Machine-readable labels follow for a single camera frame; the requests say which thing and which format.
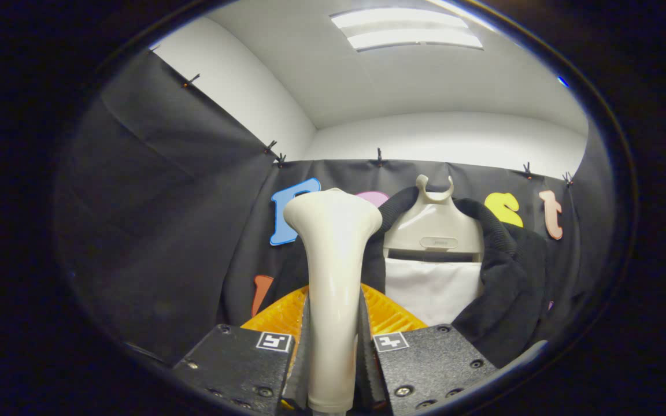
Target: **yellow letter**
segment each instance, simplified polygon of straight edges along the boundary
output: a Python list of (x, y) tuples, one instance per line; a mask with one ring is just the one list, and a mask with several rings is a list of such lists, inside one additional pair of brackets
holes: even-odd
[(516, 200), (516, 197), (510, 192), (492, 192), (484, 199), (484, 205), (487, 206), (500, 221), (520, 227), (523, 226), (523, 220), (521, 220), (520, 216), (515, 213), (519, 208), (518, 200)]

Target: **white plastic object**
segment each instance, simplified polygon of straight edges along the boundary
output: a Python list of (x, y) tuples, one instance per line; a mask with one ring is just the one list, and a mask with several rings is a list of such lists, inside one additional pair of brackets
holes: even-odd
[(304, 242), (309, 269), (311, 363), (308, 405), (318, 413), (353, 406), (361, 264), (382, 224), (367, 200), (333, 188), (295, 197), (284, 220)]
[(472, 261), (482, 261), (482, 226), (455, 207), (452, 177), (446, 192), (426, 192), (426, 184), (428, 177), (419, 174), (415, 180), (418, 199), (385, 233), (384, 257), (389, 257), (390, 250), (430, 251), (471, 254)]

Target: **white plastic hanger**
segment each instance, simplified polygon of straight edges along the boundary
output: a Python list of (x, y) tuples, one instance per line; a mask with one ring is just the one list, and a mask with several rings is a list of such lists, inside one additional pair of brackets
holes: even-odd
[(426, 184), (428, 177), (419, 174), (415, 180), (420, 190), (418, 200), (385, 233), (384, 257), (390, 257), (395, 251), (402, 254), (432, 252), (482, 261), (482, 226), (455, 207), (452, 177), (449, 176), (450, 186), (446, 192), (426, 192)]

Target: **screw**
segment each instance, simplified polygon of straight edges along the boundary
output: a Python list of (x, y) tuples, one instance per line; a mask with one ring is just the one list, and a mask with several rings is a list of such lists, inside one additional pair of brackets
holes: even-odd
[(451, 397), (453, 395), (456, 395), (456, 394), (458, 394), (460, 392), (463, 392), (463, 391), (464, 391), (464, 389), (453, 389), (453, 390), (451, 390), (451, 392), (446, 393), (446, 397), (449, 398), (449, 397)]
[(419, 405), (415, 406), (415, 408), (424, 408), (432, 405), (433, 403), (436, 403), (436, 400), (426, 400)]
[(273, 395), (273, 392), (268, 387), (259, 387), (256, 390), (256, 394), (260, 395), (262, 398), (270, 398)]
[(409, 395), (412, 392), (413, 389), (407, 387), (407, 385), (403, 385), (402, 387), (394, 391), (394, 395), (396, 395), (399, 398), (404, 398), (405, 396)]

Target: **ceiling light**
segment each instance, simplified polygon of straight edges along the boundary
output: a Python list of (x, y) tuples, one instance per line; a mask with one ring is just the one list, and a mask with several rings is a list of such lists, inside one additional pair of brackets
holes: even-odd
[(331, 19), (339, 29), (344, 27), (359, 26), (362, 24), (383, 23), (387, 21), (398, 22), (423, 22), (442, 24), (444, 26), (467, 27), (467, 24), (457, 16), (430, 10), (407, 9), (407, 8), (380, 8), (358, 10), (335, 16)]
[(446, 44), (482, 49), (457, 16), (410, 8), (375, 8), (331, 17), (357, 51), (402, 44)]
[(388, 44), (453, 44), (468, 47), (482, 47), (475, 35), (442, 29), (392, 29), (392, 31), (370, 32), (349, 37), (349, 43), (356, 50), (380, 47)]

